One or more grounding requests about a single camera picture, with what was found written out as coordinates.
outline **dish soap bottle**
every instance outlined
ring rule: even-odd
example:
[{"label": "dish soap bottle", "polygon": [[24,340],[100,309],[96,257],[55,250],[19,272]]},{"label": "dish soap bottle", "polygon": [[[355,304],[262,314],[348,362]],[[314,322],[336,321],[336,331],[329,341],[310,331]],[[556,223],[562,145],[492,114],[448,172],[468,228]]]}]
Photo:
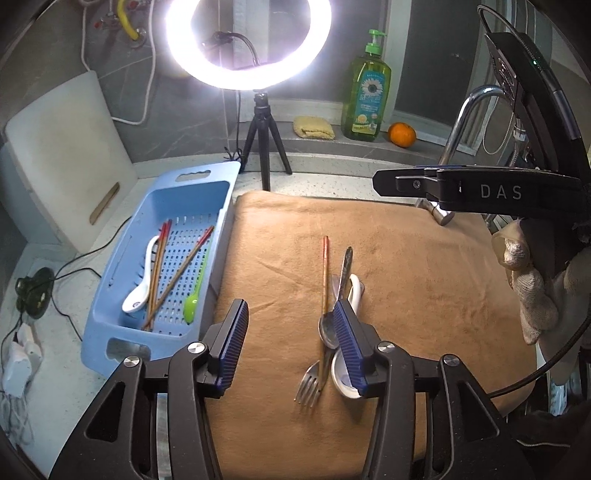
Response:
[{"label": "dish soap bottle", "polygon": [[388,100],[392,70],[382,60],[378,37],[386,34],[370,30],[373,41],[365,47],[365,55],[351,63],[353,85],[343,104],[341,128],[352,140],[373,142],[379,134]]}]

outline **blue dish drainer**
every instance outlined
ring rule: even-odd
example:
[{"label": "blue dish drainer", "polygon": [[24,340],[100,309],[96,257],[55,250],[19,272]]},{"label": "blue dish drainer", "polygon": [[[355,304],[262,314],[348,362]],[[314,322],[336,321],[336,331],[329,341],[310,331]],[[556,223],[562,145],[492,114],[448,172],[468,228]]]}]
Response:
[{"label": "blue dish drainer", "polygon": [[[127,355],[165,358],[202,338],[213,323],[222,283],[239,168],[238,162],[216,163],[168,172],[156,179],[113,251],[90,307],[82,343],[82,362],[88,368],[109,376]],[[158,298],[203,232],[209,226],[215,229],[159,309],[153,331],[144,332],[146,309],[127,314],[121,306],[144,276],[148,242],[168,219],[173,222]],[[188,325],[183,303],[194,292],[202,268],[195,317]]]}]

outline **faucet spout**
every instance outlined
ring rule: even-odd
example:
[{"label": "faucet spout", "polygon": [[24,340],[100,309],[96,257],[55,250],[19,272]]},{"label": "faucet spout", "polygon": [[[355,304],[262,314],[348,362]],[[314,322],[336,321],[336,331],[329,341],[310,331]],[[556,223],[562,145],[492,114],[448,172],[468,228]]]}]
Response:
[{"label": "faucet spout", "polygon": [[483,85],[482,87],[478,87],[477,89],[474,89],[470,92],[464,101],[462,108],[460,108],[460,113],[458,114],[456,123],[452,128],[452,133],[449,135],[445,150],[443,150],[443,154],[439,159],[439,165],[449,164],[453,154],[457,150],[457,146],[460,144],[460,139],[462,138],[464,130],[466,129],[470,114],[476,105],[478,105],[481,101],[493,96],[506,99],[504,90],[497,85]]}]

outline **cutting board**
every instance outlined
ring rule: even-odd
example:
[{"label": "cutting board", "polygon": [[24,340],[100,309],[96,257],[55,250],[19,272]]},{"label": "cutting board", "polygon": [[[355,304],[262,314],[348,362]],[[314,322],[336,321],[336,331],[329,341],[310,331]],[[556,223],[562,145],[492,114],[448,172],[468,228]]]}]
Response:
[{"label": "cutting board", "polygon": [[[59,238],[88,252],[138,180],[95,72],[63,83],[16,114],[6,138],[25,188]],[[116,183],[119,191],[91,225]]]}]

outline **green spoon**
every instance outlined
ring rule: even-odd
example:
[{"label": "green spoon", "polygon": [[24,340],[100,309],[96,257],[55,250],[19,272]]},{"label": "green spoon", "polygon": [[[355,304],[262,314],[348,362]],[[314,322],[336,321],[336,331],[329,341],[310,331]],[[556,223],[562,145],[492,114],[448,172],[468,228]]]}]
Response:
[{"label": "green spoon", "polygon": [[209,257],[209,249],[205,253],[205,258],[201,264],[201,270],[197,277],[197,283],[195,284],[195,290],[189,295],[183,304],[183,317],[187,325],[191,325],[195,319],[195,310],[197,310],[197,301],[199,300],[199,290],[201,290],[201,283],[203,282],[203,276],[205,274],[205,266],[207,265],[207,258]]}]

